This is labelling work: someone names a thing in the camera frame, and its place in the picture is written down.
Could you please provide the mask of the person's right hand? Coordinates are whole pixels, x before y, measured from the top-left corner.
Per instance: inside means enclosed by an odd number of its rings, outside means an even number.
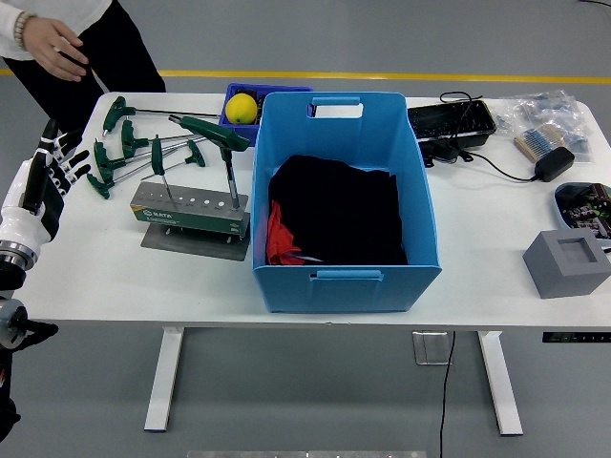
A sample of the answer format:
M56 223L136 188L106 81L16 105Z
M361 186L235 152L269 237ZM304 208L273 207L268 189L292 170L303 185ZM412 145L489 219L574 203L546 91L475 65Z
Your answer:
M61 80L80 82L87 75L83 41L63 22L32 16L22 32L25 49L46 72Z

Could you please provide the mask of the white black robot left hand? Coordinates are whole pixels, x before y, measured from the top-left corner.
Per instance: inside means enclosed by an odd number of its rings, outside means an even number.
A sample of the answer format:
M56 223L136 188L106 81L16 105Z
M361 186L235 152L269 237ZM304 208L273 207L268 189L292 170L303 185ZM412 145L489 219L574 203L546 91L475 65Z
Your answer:
M91 171L90 152L75 148L83 131L64 134L48 121L33 156L24 161L1 210L1 240L33 247L52 241L58 230L65 196Z

